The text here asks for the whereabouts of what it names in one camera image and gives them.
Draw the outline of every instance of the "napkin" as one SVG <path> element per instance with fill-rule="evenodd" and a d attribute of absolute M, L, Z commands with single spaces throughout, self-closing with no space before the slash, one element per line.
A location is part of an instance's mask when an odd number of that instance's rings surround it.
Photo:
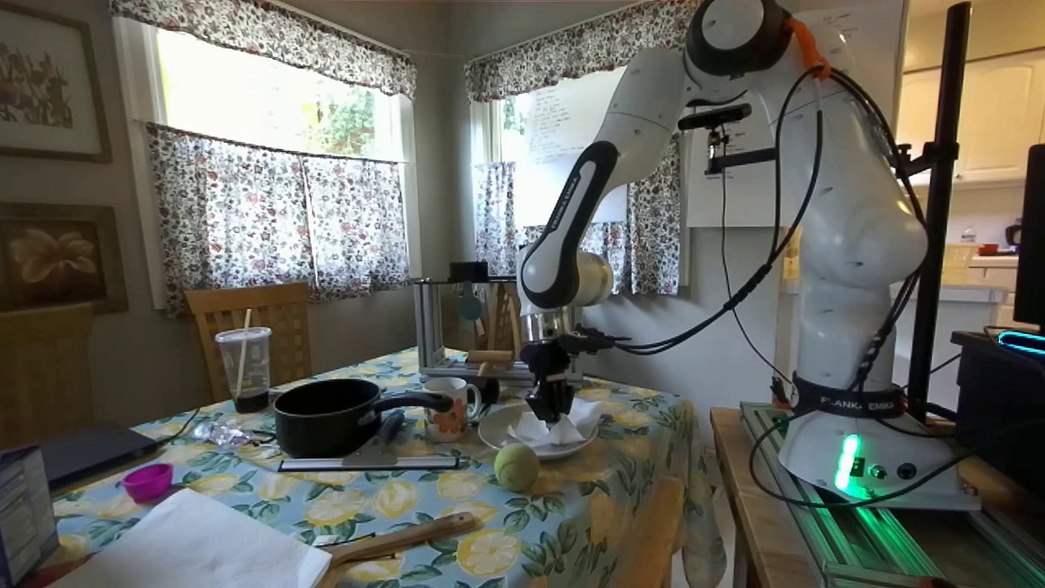
<path fill-rule="evenodd" d="M 585 444 L 585 434 L 594 434 L 598 418 L 601 418 L 598 402 L 575 399 L 568 415 L 562 415 L 555 425 L 545 425 L 532 412 L 523 412 L 519 421 L 509 428 L 509 434 L 529 448 Z"/>
<path fill-rule="evenodd" d="M 330 552 L 193 490 L 157 503 L 59 588 L 317 585 Z"/>

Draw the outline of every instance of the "desk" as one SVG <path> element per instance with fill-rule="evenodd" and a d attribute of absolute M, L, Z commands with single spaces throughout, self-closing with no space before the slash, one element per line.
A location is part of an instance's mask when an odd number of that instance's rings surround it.
<path fill-rule="evenodd" d="M 833 585 L 836 578 L 820 575 L 807 549 L 807 539 L 797 529 L 794 513 L 754 487 L 748 470 L 751 434 L 741 415 L 735 408 L 715 408 L 712 428 L 715 428 L 722 477 L 732 497 L 732 510 L 738 516 L 738 536 L 741 536 L 738 552 L 748 572 L 754 572 L 751 585 L 761 585 L 761 588 Z M 986 503 L 986 513 L 1019 523 L 1019 532 L 1025 536 L 1042 536 L 1045 529 L 1042 510 L 1032 510 L 1032 500 L 1012 480 L 1006 480 L 1003 474 L 996 474 L 976 457 L 960 464 L 960 477 L 980 493 L 980 500 Z M 950 572 L 947 575 L 950 581 L 1025 585 L 1025 581 L 1006 581 L 999 568 L 983 565 L 976 549 L 986 549 L 986 546 L 970 542 L 967 536 L 957 539 L 944 532 L 937 519 L 921 523 L 921 532 L 914 536 L 924 549 L 934 552 L 941 568 Z"/>
<path fill-rule="evenodd" d="M 415 389 L 415 353 L 392 353 L 317 379 L 372 379 L 389 392 Z M 477 532 L 451 542 L 362 562 L 343 575 L 359 585 L 604 585 L 614 575 L 627 526 L 643 506 L 653 480 L 666 470 L 689 483 L 689 526 L 709 532 L 709 497 L 702 464 L 692 451 L 692 408 L 679 395 L 585 379 L 581 399 L 601 402 L 598 441 L 581 454 L 542 464 L 539 487 L 523 497 L 493 483 L 493 451 L 477 438 L 460 441 L 460 470 L 336 470 L 278 474 L 278 448 L 216 448 L 176 438 L 157 461 L 176 467 L 176 480 L 196 493 L 242 510 L 281 532 L 317 539 L 379 536 L 428 516 L 474 513 Z M 176 434 L 189 415 L 147 421 L 137 431 Z M 229 402 L 199 408 L 196 421 L 238 421 L 271 431 L 271 415 L 235 415 Z M 405 454 L 428 454 L 431 444 L 405 438 Z M 59 493 L 62 552 L 49 565 L 85 559 L 147 510 L 121 490 L 121 474 Z M 715 562 L 709 536 L 686 542 L 692 559 Z"/>

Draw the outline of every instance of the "floral tablecloth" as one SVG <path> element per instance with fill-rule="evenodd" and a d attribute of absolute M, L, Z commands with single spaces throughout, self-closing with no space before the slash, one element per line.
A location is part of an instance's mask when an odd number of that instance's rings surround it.
<path fill-rule="evenodd" d="M 359 366 L 333 369 L 317 379 L 372 379 L 389 392 L 418 389 L 415 353 L 392 353 Z M 219 448 L 180 434 L 153 461 L 173 464 L 180 487 L 216 497 L 300 542 L 346 542 L 405 529 L 444 513 L 474 513 L 477 532 L 408 549 L 392 559 L 349 565 L 340 572 L 349 585 L 604 585 L 614 575 L 627 526 L 650 497 L 663 470 L 689 480 L 689 510 L 683 546 L 689 552 L 689 581 L 718 578 L 718 536 L 709 510 L 709 474 L 696 461 L 692 405 L 679 395 L 585 379 L 581 399 L 601 402 L 598 441 L 585 451 L 545 461 L 536 490 L 513 493 L 493 480 L 493 454 L 477 438 L 451 451 L 460 470 L 336 470 L 336 474 L 278 474 L 281 451 L 268 444 Z M 167 438 L 193 431 L 199 421 L 271 431 L 271 415 L 235 415 L 229 402 L 199 412 L 147 421 L 137 431 Z M 405 434 L 395 451 L 431 454 L 447 444 L 428 444 Z M 52 500 L 59 519 L 59 555 L 49 565 L 85 559 L 124 529 L 147 506 L 137 506 L 121 474 L 65 490 Z"/>

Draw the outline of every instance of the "picture frame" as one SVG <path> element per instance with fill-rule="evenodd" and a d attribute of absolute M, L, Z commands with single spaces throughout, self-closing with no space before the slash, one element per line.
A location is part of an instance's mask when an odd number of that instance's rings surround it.
<path fill-rule="evenodd" d="M 0 7 L 0 157 L 108 160 L 85 23 Z"/>
<path fill-rule="evenodd" d="M 59 304 L 127 310 L 114 209 L 3 203 L 0 314 Z"/>

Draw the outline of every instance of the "straw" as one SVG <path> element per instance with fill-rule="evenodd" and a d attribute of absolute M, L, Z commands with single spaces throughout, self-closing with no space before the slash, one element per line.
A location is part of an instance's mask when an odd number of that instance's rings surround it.
<path fill-rule="evenodd" d="M 248 330 L 251 327 L 251 307 L 245 310 L 245 317 L 242 317 L 242 330 Z M 238 340 L 238 366 L 235 366 L 235 395 L 242 395 L 242 369 L 245 369 L 245 363 L 248 363 L 248 333 L 242 333 L 242 340 Z"/>

